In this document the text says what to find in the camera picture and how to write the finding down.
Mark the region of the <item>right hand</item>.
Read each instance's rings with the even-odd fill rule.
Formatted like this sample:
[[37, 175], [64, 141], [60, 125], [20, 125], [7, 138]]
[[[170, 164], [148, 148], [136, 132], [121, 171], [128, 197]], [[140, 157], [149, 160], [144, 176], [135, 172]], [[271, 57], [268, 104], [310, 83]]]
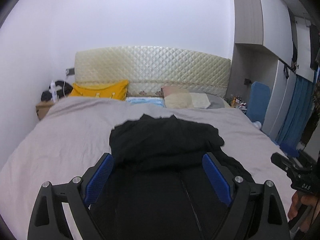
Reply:
[[296, 191], [292, 196], [292, 203], [287, 214], [289, 220], [292, 220], [298, 214], [298, 210], [301, 205], [312, 206], [315, 208], [318, 198], [308, 194], [302, 194]]

